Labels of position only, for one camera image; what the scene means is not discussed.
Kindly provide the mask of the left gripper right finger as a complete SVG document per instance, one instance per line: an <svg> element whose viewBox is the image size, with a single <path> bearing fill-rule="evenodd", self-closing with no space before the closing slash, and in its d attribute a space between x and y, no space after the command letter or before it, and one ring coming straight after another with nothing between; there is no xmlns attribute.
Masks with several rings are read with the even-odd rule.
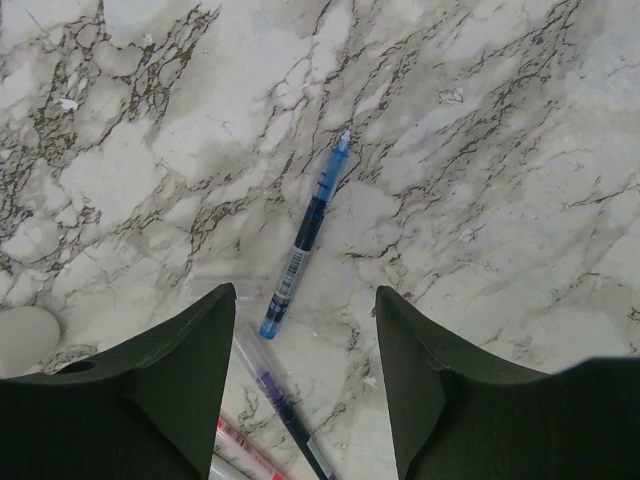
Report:
<svg viewBox="0 0 640 480"><path fill-rule="evenodd" d="M400 478L638 477L637 359L546 374L470 343L388 286L375 308Z"/></svg>

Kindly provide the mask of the clear pen cap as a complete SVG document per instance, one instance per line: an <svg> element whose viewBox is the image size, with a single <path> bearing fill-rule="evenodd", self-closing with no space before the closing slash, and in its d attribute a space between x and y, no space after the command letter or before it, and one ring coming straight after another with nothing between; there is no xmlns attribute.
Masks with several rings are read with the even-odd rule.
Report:
<svg viewBox="0 0 640 480"><path fill-rule="evenodd" d="M231 283L236 292L236 299L241 303L254 303L264 296L267 281L261 277L227 277L212 274L197 274L189 283L188 297L198 300L219 285Z"/></svg>

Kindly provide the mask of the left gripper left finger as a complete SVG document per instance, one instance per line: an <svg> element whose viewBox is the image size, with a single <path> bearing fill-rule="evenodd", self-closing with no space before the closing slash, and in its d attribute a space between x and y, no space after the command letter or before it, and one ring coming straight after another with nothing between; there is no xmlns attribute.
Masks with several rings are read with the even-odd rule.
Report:
<svg viewBox="0 0 640 480"><path fill-rule="evenodd" d="M235 312L221 284L55 374L3 380L2 478L208 478Z"/></svg>

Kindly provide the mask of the blue pen cap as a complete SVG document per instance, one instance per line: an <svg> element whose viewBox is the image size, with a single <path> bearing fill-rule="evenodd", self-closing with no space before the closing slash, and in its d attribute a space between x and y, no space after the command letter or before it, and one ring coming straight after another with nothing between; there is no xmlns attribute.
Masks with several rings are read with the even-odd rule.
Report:
<svg viewBox="0 0 640 480"><path fill-rule="evenodd" d="M326 168L318 179L317 187L309 201L289 258L260 327L260 335L266 339L273 339L277 335L294 297L324 221L328 204L346 165L350 141L351 133L345 131L331 150Z"/></svg>

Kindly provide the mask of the red pen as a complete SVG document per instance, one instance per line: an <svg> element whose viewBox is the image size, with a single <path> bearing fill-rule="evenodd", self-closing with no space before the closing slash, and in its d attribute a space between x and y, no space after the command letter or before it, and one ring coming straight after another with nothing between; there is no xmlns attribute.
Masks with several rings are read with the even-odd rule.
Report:
<svg viewBox="0 0 640 480"><path fill-rule="evenodd" d="M263 455L223 414L220 414L218 420L216 442L237 460L238 465L249 474L250 479L288 479L288 476Z"/></svg>

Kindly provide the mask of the purple pen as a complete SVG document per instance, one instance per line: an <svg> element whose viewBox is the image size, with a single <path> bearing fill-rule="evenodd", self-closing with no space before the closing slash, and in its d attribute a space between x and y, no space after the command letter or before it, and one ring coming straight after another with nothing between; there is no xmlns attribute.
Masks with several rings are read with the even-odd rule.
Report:
<svg viewBox="0 0 640 480"><path fill-rule="evenodd" d="M335 471L302 422L294 404L282 389L268 355L252 328L249 325L237 327L233 343L249 375L271 403L316 476L323 480L336 480Z"/></svg>

